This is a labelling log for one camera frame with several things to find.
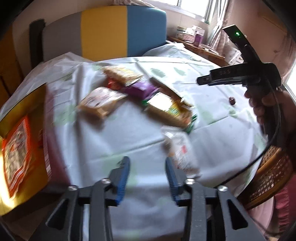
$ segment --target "candy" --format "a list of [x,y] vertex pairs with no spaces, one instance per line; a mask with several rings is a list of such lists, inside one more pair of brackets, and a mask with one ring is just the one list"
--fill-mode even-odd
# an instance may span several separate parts
[[235,98],[234,97],[229,97],[229,103],[231,105],[235,105],[235,103],[236,103]]
[[155,87],[148,80],[142,77],[139,81],[137,81],[133,85],[126,87],[123,90],[123,92],[143,100],[146,97],[148,97],[156,89],[157,87]]

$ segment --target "food packet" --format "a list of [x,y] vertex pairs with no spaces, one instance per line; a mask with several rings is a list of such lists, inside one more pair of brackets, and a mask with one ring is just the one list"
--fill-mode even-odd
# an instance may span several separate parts
[[182,96],[179,91],[177,91],[173,86],[169,86],[166,83],[158,80],[154,77],[150,78],[151,82],[154,83],[156,86],[159,86],[162,92],[169,97],[171,97],[174,101],[179,103],[180,105],[186,105],[187,107],[193,107],[194,105],[190,103],[184,96]]
[[199,162],[188,134],[173,126],[163,126],[160,130],[169,148],[168,156],[173,159],[176,168],[183,170],[188,178],[200,177]]
[[123,88],[123,86],[114,79],[108,78],[107,81],[107,87],[111,90],[119,91]]
[[106,87],[99,87],[88,94],[78,105],[79,109],[104,118],[115,109],[119,100],[127,95]]
[[8,133],[2,142],[4,176],[13,197],[23,181],[30,165],[32,140],[28,117],[23,117]]
[[152,85],[145,77],[142,77],[136,83],[126,87],[123,92],[143,100],[156,89],[157,87]]
[[187,128],[192,119],[192,112],[189,109],[178,105],[172,98],[161,92],[147,101],[147,110],[165,118],[171,125],[182,128]]
[[143,75],[122,66],[106,66],[102,71],[109,77],[118,81],[123,86],[130,86],[137,82]]

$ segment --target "orange snack bag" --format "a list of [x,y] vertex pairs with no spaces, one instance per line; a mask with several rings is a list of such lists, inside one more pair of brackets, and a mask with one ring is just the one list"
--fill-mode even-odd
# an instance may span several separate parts
[[25,116],[10,130],[2,142],[3,170],[9,196],[13,197],[23,181],[31,160],[31,135]]

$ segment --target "plastic tablecloth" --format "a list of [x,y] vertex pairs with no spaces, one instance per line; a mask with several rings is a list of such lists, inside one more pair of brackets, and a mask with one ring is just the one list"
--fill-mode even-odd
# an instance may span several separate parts
[[[47,83],[45,126],[49,157],[59,163],[65,179],[85,187],[107,177],[123,156],[131,159],[126,195],[110,209],[115,240],[147,240],[181,233],[186,209],[175,205],[165,174],[167,149],[160,132],[163,121],[148,115],[140,102],[126,98],[104,121],[80,112],[78,103],[93,89],[103,86],[100,68],[123,65],[146,78],[155,77],[173,86],[193,102],[198,120],[189,135],[200,162],[198,179],[212,187],[248,165],[265,148],[241,86],[198,86],[196,78],[217,65],[186,52],[182,46],[165,45],[158,53],[169,57],[132,57],[96,63],[71,53],[37,66],[0,111],[0,119],[26,94]],[[228,98],[236,104],[231,106]],[[255,164],[227,186],[237,196],[251,181]],[[88,239],[88,212],[84,239]]]

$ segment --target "purple snack package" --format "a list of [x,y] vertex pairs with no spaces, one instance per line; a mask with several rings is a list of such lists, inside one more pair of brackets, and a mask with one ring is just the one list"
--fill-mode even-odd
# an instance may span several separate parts
[[140,78],[136,83],[133,85],[124,88],[123,92],[138,97],[141,100],[144,100],[147,96],[151,94],[157,87],[152,85],[147,79],[144,77]]

